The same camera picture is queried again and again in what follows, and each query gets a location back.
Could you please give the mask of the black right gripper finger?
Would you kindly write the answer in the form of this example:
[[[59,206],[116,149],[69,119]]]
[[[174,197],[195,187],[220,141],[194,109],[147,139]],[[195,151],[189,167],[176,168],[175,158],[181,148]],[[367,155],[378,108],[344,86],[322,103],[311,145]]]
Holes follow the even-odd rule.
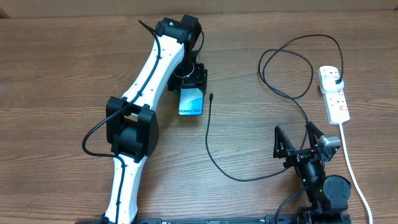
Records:
[[[274,143],[274,152],[273,158],[285,158],[289,157],[292,151],[295,151],[295,148],[287,135],[284,133],[280,126],[276,126],[274,128],[275,133],[275,143]]]
[[[324,135],[311,121],[306,124],[306,129],[308,133],[308,139],[310,142],[310,147],[312,149],[318,149],[318,141]]]

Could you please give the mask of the blue Samsung Galaxy smartphone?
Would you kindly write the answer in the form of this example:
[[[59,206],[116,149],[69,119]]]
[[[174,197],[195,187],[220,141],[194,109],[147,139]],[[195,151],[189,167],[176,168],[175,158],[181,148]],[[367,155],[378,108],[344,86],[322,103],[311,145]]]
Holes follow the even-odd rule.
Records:
[[[181,89],[178,114],[180,116],[201,116],[204,93],[199,88]]]

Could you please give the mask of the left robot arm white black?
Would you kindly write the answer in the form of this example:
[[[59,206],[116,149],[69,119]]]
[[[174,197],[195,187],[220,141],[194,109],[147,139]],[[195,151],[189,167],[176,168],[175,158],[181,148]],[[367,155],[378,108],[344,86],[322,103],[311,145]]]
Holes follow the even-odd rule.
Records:
[[[134,223],[142,170],[159,140],[155,113],[164,90],[180,97],[180,116],[201,116],[208,71],[194,49],[204,38],[198,18],[164,18],[150,32],[154,44],[141,72],[120,98],[106,105],[106,140],[114,157],[111,200],[100,223]]]

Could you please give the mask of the white charger plug adapter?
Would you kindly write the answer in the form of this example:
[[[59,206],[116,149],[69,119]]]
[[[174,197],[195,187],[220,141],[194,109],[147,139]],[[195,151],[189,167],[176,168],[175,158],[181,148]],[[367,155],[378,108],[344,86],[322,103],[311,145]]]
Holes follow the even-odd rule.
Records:
[[[340,91],[344,88],[345,83],[344,81],[340,81],[337,83],[338,80],[335,77],[321,77],[320,79],[320,91],[323,94],[329,94],[336,91]]]

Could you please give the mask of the white power strip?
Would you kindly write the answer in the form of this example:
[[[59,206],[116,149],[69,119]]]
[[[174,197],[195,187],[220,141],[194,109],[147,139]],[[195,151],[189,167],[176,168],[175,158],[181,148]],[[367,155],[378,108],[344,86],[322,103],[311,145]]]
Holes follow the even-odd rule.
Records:
[[[318,79],[320,86],[321,77],[335,77],[336,80],[340,80],[340,74],[336,67],[333,66],[322,66],[318,69]],[[323,94],[323,101],[325,104],[326,116],[328,123],[332,125],[339,125],[350,120],[348,106],[345,99],[343,89],[329,94]]]

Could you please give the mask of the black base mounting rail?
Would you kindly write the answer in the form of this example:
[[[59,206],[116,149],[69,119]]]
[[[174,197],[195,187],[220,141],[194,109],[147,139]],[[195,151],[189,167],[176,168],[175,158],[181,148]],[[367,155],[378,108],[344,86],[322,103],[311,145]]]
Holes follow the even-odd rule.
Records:
[[[75,222],[79,224],[105,224],[113,223],[101,217],[99,220]],[[265,217],[257,218],[212,218],[212,219],[176,219],[176,220],[162,220],[160,218],[145,218],[135,219],[132,223],[137,224],[294,224],[294,223],[306,223],[305,221],[295,218],[295,215],[279,215],[277,222],[275,222],[274,215],[266,215]],[[351,224],[349,215],[343,215],[342,221],[334,220],[319,220],[312,223],[344,223]]]

